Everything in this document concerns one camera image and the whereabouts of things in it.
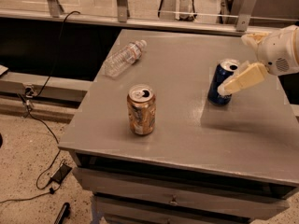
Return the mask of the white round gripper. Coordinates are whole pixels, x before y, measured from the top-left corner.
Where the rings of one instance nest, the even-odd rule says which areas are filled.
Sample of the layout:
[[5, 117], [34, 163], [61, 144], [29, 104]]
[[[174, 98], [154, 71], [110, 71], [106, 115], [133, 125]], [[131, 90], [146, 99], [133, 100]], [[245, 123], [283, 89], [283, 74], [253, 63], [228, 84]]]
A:
[[283, 76], [299, 72], [299, 27], [292, 25], [271, 34], [252, 33], [241, 36], [242, 42], [257, 50], [257, 63], [244, 62], [240, 70], [218, 87], [221, 96], [231, 95], [265, 80], [271, 75]]

